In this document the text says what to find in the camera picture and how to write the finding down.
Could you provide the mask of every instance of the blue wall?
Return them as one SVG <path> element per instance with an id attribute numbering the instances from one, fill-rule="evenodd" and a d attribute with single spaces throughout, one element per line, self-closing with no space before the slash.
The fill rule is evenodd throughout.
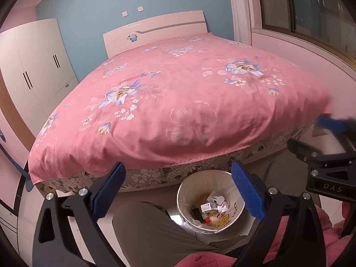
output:
<path id="1" fill-rule="evenodd" d="M 69 60 L 79 81 L 107 59 L 103 34 L 154 16 L 203 10 L 208 30 L 234 39 L 230 0 L 43 0 L 37 19 L 57 18 Z M 122 12 L 128 11 L 127 17 Z"/>

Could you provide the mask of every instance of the window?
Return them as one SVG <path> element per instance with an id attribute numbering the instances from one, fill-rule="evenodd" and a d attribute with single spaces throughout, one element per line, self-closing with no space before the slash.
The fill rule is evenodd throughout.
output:
<path id="1" fill-rule="evenodd" d="M 356 24 L 341 0 L 261 0 L 263 29 L 307 40 L 356 67 Z"/>

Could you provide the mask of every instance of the gray pants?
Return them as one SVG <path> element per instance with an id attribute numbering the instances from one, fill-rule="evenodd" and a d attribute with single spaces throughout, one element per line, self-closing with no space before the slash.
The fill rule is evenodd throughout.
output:
<path id="1" fill-rule="evenodd" d="M 300 196 L 305 191 L 307 165 L 285 151 L 269 165 L 263 180 L 267 187 L 277 187 L 283 194 Z M 311 195 L 320 206 L 319 196 Z M 130 214 L 129 221 L 124 214 Z M 247 244 L 258 224 L 255 220 L 248 236 L 238 236 L 229 248 L 222 249 L 214 243 L 200 242 L 172 221 L 162 207 L 151 203 L 124 203 L 113 217 L 116 238 L 131 267 L 174 267 L 197 252 L 226 254 Z"/>

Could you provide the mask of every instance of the bed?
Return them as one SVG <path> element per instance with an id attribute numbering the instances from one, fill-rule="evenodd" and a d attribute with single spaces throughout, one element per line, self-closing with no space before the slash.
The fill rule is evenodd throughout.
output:
<path id="1" fill-rule="evenodd" d="M 202 11 L 104 34 L 109 59 L 53 111 L 30 152 L 42 192 L 90 187 L 117 161 L 121 192 L 252 162 L 299 138 L 330 96 L 305 70 L 208 33 Z"/>

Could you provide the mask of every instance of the tiled floor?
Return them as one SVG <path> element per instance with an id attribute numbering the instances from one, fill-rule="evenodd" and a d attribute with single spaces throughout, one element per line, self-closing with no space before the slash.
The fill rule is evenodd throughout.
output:
<path id="1" fill-rule="evenodd" d="M 311 137 L 311 131 L 312 130 L 310 130 L 309 133 L 304 135 L 304 137 L 302 138 L 303 141 L 322 149 L 325 153 L 342 152 L 341 147 L 333 136 L 325 135 L 319 137 Z M 250 173 L 262 175 L 264 174 L 264 171 L 266 170 L 267 166 L 275 156 L 276 154 L 258 160 L 254 163 L 247 165 L 246 167 Z M 126 261 L 124 255 L 122 254 L 111 223 L 114 210 L 122 202 L 125 201 L 150 201 L 156 203 L 157 205 L 165 207 L 171 215 L 172 219 L 179 222 L 178 211 L 176 208 L 176 194 L 178 187 L 178 185 L 174 185 L 153 190 L 119 193 L 116 196 L 107 216 L 99 220 L 99 226 L 103 231 L 105 237 L 127 266 L 129 266 L 129 264 Z M 342 220 L 341 202 L 325 197 L 322 197 L 321 201 L 323 209 L 329 214 L 331 221 L 334 224 Z M 40 208 L 42 206 L 42 202 L 43 197 L 36 188 L 33 188 L 30 193 L 24 191 L 22 195 L 20 213 L 18 218 L 18 246 L 20 256 L 30 267 L 32 266 L 32 242 L 34 230 L 36 227 L 36 221 L 40 212 Z M 203 242 L 209 243 L 211 241 L 226 240 L 237 235 L 246 235 L 250 230 L 252 222 L 253 218 L 245 209 L 241 217 L 228 229 L 228 231 L 226 230 L 225 232 L 217 235 L 198 234 L 197 238 Z M 74 237 L 84 259 L 93 262 L 74 219 L 71 219 L 71 226 L 74 233 Z"/>

